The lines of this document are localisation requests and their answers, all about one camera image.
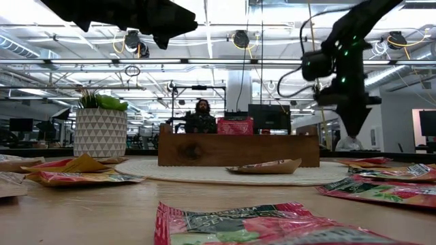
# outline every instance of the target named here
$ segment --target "round white rug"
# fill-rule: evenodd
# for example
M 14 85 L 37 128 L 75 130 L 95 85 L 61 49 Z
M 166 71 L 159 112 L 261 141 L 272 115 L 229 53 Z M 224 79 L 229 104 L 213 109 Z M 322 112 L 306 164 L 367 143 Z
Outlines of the round white rug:
M 320 167 L 299 167 L 293 174 L 233 174 L 224 167 L 160 167 L 156 160 L 132 161 L 115 169 L 122 174 L 177 182 L 311 186 L 342 180 L 348 168 L 340 163 L 321 162 Z

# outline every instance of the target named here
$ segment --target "snack bag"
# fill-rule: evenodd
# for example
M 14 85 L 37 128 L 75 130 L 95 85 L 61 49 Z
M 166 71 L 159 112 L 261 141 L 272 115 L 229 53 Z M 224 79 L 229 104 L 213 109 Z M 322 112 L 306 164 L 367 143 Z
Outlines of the snack bag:
M 375 163 L 367 163 L 364 161 L 356 161 L 356 160 L 338 160 L 337 163 L 342 163 L 344 165 L 355 165 L 355 166 L 359 166 L 359 167 L 385 167 L 385 168 L 389 168 L 388 166 L 385 165 L 380 165 L 380 164 L 375 164 Z
M 102 159 L 97 159 L 101 164 L 118 164 L 129 160 L 127 157 L 107 157 Z
M 410 244 L 313 216 L 299 203 L 186 212 L 160 203 L 155 245 Z
M 295 161 L 286 159 L 226 169 L 241 174 L 293 174 L 300 164 L 301 159 Z
M 435 181 L 436 164 L 415 164 L 409 167 L 393 167 L 390 169 L 362 169 L 351 165 L 348 169 L 351 174 L 358 174 L 368 178 L 383 178 L 399 181 Z
M 97 162 L 88 154 L 83 154 L 76 159 L 65 159 L 62 161 L 49 162 L 34 167 L 22 167 L 30 172 L 60 172 L 60 173 L 84 173 L 96 172 L 99 170 L 108 169 L 105 165 Z
M 385 163 L 392 161 L 392 159 L 389 159 L 386 157 L 373 157 L 373 158 L 368 158 L 368 159 L 356 159 L 356 160 L 352 160 L 352 161 L 364 162 L 364 163 L 374 163 L 374 164 L 385 164 Z
M 436 186 L 434 184 L 377 182 L 354 175 L 317 187 L 317 190 L 331 197 L 436 208 Z
M 26 158 L 0 154 L 0 171 L 28 173 L 28 171 L 21 169 L 21 167 L 32 167 L 44 162 L 43 157 Z
M 79 174 L 79 173 L 55 173 L 39 171 L 29 174 L 26 179 L 40 183 L 43 186 L 79 186 L 86 184 L 103 184 L 118 182 L 139 183 L 145 180 L 142 177 L 114 174 L 113 171 L 101 174 Z

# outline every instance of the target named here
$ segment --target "wooden box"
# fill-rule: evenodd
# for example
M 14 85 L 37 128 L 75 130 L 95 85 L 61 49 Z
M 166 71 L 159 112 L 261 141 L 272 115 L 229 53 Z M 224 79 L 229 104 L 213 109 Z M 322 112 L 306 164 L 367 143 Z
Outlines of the wooden box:
M 302 159 L 301 167 L 320 166 L 316 135 L 174 134 L 162 124 L 159 166 L 235 167 L 280 159 Z

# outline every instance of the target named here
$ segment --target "exposed ductwork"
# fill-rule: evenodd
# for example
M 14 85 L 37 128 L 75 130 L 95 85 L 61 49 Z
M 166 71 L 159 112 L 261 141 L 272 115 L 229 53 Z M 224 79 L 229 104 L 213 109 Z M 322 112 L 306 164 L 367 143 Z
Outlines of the exposed ductwork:
M 436 59 L 436 42 L 414 51 L 410 58 L 412 60 L 435 60 Z M 393 66 L 383 71 L 373 71 L 368 74 L 365 80 L 365 89 L 371 91 L 374 88 L 383 86 L 389 82 L 400 79 L 400 76 L 407 76 L 413 71 L 409 65 Z

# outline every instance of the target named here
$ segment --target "desk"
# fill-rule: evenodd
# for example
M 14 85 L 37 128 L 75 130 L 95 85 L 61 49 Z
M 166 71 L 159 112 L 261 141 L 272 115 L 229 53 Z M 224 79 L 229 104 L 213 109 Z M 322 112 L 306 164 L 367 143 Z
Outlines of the desk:
M 131 157 L 140 161 L 152 157 Z M 153 244 L 159 201 L 193 211 L 219 211 L 298 201 L 314 215 L 361 226 L 388 237 L 434 244 L 436 214 L 325 197 L 313 187 L 141 184 L 50 189 L 26 181 L 29 195 L 0 201 L 0 244 Z

